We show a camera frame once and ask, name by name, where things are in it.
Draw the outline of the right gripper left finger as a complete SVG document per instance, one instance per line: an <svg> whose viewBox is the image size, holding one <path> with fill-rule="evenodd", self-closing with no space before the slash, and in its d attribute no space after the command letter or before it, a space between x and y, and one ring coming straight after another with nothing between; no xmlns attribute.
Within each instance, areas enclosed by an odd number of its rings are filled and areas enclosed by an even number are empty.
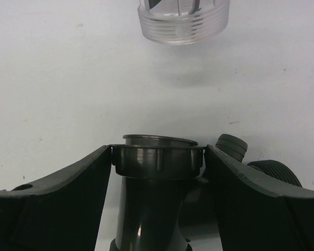
<svg viewBox="0 0 314 251"><path fill-rule="evenodd" d="M102 146L46 177L0 190L0 250L94 250L111 171Z"/></svg>

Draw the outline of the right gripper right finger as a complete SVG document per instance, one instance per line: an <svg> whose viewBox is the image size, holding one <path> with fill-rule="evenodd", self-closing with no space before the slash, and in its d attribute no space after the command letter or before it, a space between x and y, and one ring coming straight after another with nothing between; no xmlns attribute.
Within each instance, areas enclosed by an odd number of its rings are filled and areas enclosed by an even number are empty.
<svg viewBox="0 0 314 251"><path fill-rule="evenodd" d="M314 250L314 191L272 178L208 145L223 250Z"/></svg>

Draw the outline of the grey tee pipe fitting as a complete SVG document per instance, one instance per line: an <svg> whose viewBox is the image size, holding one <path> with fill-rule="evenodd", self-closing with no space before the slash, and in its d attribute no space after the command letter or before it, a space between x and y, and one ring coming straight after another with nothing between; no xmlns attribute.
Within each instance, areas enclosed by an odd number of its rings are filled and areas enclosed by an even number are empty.
<svg viewBox="0 0 314 251"><path fill-rule="evenodd" d="M122 177L117 234L111 250L192 250L184 230L219 233L205 162L207 146L197 142L144 134L125 135L113 146L112 163ZM247 144L223 134L214 145L243 163ZM245 164L272 178L302 187L284 164Z"/></svg>

